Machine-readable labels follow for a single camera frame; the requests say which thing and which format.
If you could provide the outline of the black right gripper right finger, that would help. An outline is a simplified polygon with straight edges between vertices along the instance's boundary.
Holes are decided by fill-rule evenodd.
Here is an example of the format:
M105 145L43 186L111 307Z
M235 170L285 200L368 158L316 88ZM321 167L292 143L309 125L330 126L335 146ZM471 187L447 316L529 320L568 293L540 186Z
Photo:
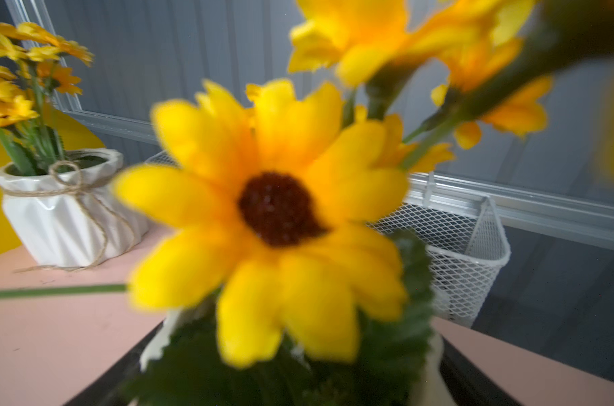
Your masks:
M442 343L439 371L457 405L521 406L448 340L442 338Z

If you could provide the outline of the shelf sunflower pot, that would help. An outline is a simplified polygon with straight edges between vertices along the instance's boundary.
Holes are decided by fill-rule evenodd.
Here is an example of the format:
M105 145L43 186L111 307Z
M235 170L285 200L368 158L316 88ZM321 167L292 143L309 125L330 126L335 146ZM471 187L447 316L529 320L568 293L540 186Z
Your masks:
M469 149L480 123L543 130L553 76L614 57L614 1L446 1L410 30L404 1L301 1L288 72L334 68L304 98L289 78L249 84L251 107L213 81L151 109L173 166L93 180L45 123L60 66L86 47L0 23L0 141L8 171L49 181L6 201L68 196L126 224L96 190L171 228L122 284L4 289L0 299L124 292L167 311L136 374L139 405L452 405L424 242L380 233L413 173Z
M1 208L38 268L76 271L132 250L149 225L110 192L120 152L65 146L57 99L81 93L67 57L94 59L40 25L0 22Z

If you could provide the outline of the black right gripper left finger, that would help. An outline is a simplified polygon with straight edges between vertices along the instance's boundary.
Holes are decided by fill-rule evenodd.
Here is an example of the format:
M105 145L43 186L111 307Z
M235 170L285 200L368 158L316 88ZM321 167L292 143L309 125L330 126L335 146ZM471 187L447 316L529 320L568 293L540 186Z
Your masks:
M162 326L163 322L161 321L98 379L66 402L65 406L129 405L131 401L122 393L122 387L125 382L139 374L141 355L146 345L151 342Z

